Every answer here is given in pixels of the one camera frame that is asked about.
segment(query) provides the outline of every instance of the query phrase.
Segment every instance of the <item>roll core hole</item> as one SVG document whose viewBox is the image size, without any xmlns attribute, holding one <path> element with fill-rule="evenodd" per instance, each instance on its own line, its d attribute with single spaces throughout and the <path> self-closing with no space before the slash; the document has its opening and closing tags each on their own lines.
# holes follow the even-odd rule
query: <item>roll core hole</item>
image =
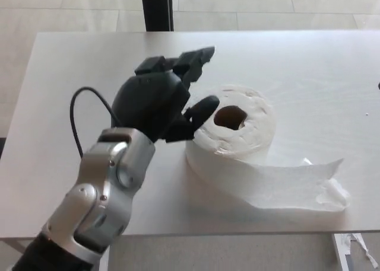
<svg viewBox="0 0 380 271">
<path fill-rule="evenodd" d="M 216 112 L 214 123 L 217 126 L 228 127 L 231 130 L 239 130 L 244 127 L 246 118 L 247 113 L 238 106 L 226 106 Z"/>
</svg>

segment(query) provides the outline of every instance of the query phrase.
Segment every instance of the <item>toilet paper roll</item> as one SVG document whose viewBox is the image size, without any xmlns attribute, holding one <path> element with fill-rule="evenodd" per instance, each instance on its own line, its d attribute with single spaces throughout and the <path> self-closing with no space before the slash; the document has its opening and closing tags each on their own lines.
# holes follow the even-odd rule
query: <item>toilet paper roll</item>
<svg viewBox="0 0 380 271">
<path fill-rule="evenodd" d="M 207 183 L 262 209 L 336 212 L 348 206 L 348 192 L 332 178 L 343 160 L 299 167 L 261 165 L 276 119 L 260 93 L 226 85 L 204 95 L 209 94 L 216 95 L 220 105 L 186 143 L 189 165 Z"/>
</svg>

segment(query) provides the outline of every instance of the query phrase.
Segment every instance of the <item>black cable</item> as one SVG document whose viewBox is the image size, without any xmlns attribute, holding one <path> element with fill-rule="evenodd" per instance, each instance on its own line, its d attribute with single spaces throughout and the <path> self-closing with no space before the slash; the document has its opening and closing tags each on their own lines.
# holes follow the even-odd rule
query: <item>black cable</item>
<svg viewBox="0 0 380 271">
<path fill-rule="evenodd" d="M 112 111 L 110 105 L 103 98 L 103 96 L 100 95 L 100 93 L 98 91 L 96 91 L 92 87 L 81 87 L 78 90 L 76 90 L 76 92 L 72 96 L 71 102 L 70 102 L 70 123 L 71 123 L 72 134 L 74 135 L 74 140 L 75 140 L 75 143 L 77 144 L 78 152 L 79 152 L 79 155 L 80 155 L 81 158 L 83 157 L 83 150 L 82 150 L 82 146 L 81 146 L 81 143 L 79 141 L 79 138 L 78 138 L 77 128 L 75 127 L 74 104 L 75 104 L 75 99 L 77 99 L 77 96 L 80 94 L 80 92 L 85 91 L 85 90 L 88 90 L 88 91 L 91 91 L 91 92 L 95 93 L 95 95 L 98 96 L 98 98 L 100 99 L 100 101 L 103 103 L 103 105 L 105 106 L 105 108 L 108 110 L 108 112 L 110 113 L 112 119 L 115 121 L 115 123 L 117 124 L 117 126 L 119 126 L 119 127 L 122 126 L 120 120 L 116 117 L 116 115 Z"/>
</svg>

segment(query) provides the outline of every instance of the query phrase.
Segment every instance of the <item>robotic arm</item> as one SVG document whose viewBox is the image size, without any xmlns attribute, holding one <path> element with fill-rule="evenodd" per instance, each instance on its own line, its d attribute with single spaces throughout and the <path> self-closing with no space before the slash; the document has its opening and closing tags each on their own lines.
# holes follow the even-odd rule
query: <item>robotic arm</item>
<svg viewBox="0 0 380 271">
<path fill-rule="evenodd" d="M 154 143 L 193 139 L 219 105 L 209 96 L 182 114 L 190 84 L 213 54 L 209 47 L 173 59 L 148 58 L 135 70 L 112 106 L 122 126 L 112 122 L 83 155 L 74 187 L 13 271 L 87 271 L 98 264 L 128 226 Z"/>
</svg>

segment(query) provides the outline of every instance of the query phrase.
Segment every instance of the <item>tiled floor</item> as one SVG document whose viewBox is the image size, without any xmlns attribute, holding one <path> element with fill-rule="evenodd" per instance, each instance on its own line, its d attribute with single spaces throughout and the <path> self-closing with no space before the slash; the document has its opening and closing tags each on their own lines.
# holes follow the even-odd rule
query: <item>tiled floor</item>
<svg viewBox="0 0 380 271">
<path fill-rule="evenodd" d="M 380 28 L 380 0 L 173 0 L 173 9 L 176 31 Z M 144 30 L 141 0 L 0 0 L 0 137 L 7 135 L 38 31 Z M 378 238 L 366 240 L 380 259 Z M 120 241 L 112 254 L 114 270 L 280 270 L 284 262 L 281 270 L 336 269 L 330 239 L 321 235 L 135 238 Z M 0 246 L 0 270 L 17 256 Z M 371 270 L 361 253 L 356 257 L 356 270 Z"/>
</svg>

